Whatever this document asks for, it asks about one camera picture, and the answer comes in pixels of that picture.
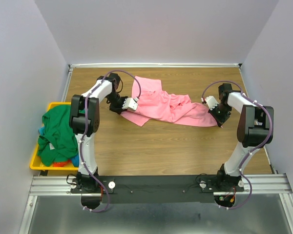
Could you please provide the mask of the green t shirt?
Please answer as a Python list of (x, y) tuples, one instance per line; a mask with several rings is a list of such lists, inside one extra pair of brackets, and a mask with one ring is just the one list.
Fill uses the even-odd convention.
[(57, 105), (42, 116), (43, 133), (38, 138), (37, 155), (50, 167), (78, 155), (78, 144), (69, 126), (70, 105)]

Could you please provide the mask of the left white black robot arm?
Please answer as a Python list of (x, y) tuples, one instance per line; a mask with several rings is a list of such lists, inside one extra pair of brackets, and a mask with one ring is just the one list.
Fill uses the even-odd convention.
[(127, 96), (120, 96), (117, 91), (122, 85), (119, 70), (100, 76), (95, 85), (82, 95), (71, 99), (69, 126), (71, 127), (79, 154), (77, 181), (87, 192), (92, 193), (104, 184), (97, 178), (94, 136), (100, 125), (100, 103), (106, 98), (109, 110), (117, 114), (126, 111)]

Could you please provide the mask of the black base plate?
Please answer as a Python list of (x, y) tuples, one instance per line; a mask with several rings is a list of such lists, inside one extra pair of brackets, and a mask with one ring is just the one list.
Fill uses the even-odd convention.
[(81, 194), (81, 204), (91, 211), (140, 203), (201, 202), (232, 207), (236, 193), (244, 191), (240, 176), (208, 174), (91, 177), (78, 173), (67, 184), (71, 193)]

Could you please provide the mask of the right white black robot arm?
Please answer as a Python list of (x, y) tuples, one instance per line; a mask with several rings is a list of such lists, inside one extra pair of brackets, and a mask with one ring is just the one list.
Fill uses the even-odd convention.
[(274, 109), (249, 99), (243, 91), (232, 89), (230, 83), (218, 87), (219, 101), (213, 96), (202, 97), (208, 112), (221, 127), (230, 117), (232, 109), (240, 114), (237, 126), (237, 145), (230, 158), (218, 170), (214, 185), (221, 191), (236, 187), (241, 182), (245, 166), (250, 159), (273, 138)]

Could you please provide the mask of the aluminium front rail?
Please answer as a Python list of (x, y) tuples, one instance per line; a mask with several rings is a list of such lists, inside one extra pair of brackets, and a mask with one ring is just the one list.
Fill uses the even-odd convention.
[[(252, 194), (291, 194), (292, 188), (285, 174), (246, 175), (252, 184)], [(32, 196), (73, 195), (64, 176), (35, 176), (30, 192)]]

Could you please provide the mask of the blue t shirt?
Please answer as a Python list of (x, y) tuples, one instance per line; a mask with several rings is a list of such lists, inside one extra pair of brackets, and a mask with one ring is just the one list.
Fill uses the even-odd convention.
[(68, 159), (75, 167), (78, 166), (78, 146), (71, 128), (67, 125), (61, 125), (57, 130), (47, 130), (45, 126), (41, 127), (37, 155), (47, 167), (52, 166), (53, 162)]

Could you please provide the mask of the orange t shirt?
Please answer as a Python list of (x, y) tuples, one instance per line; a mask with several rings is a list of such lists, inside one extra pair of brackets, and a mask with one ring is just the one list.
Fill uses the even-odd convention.
[(70, 159), (68, 159), (66, 161), (61, 161), (61, 162), (53, 162), (52, 166), (56, 167), (56, 168), (74, 167), (74, 165), (72, 164), (72, 161)]

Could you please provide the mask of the pink t shirt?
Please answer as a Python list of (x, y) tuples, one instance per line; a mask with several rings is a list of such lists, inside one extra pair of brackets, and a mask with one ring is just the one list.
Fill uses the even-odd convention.
[(138, 107), (136, 111), (122, 112), (125, 119), (140, 127), (150, 119), (194, 127), (217, 126), (208, 107), (192, 102), (189, 95), (167, 93), (158, 79), (135, 78), (138, 81), (133, 83), (131, 95), (140, 95)]

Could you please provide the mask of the yellow plastic bin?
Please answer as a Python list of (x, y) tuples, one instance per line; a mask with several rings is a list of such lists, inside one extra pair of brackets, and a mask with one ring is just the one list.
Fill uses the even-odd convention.
[(69, 102), (51, 102), (42, 116), (42, 126), (29, 164), (32, 170), (76, 171), (78, 146), (69, 127)]

